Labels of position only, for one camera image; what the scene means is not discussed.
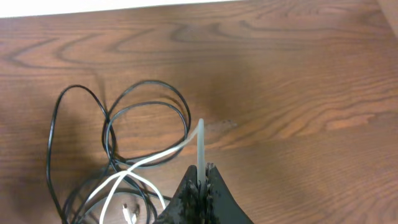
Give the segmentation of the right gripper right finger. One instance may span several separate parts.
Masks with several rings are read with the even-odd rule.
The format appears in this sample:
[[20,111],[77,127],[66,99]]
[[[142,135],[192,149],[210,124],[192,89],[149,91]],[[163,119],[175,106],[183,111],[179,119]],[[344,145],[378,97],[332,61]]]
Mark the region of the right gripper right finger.
[[232,196],[214,163],[207,163],[205,223],[253,224]]

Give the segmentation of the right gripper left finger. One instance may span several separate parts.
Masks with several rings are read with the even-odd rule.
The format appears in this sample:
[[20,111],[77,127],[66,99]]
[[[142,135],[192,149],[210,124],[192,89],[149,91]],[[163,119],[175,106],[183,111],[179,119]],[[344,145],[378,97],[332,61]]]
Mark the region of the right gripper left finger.
[[200,222],[197,167],[189,166],[166,209],[154,224],[198,224]]

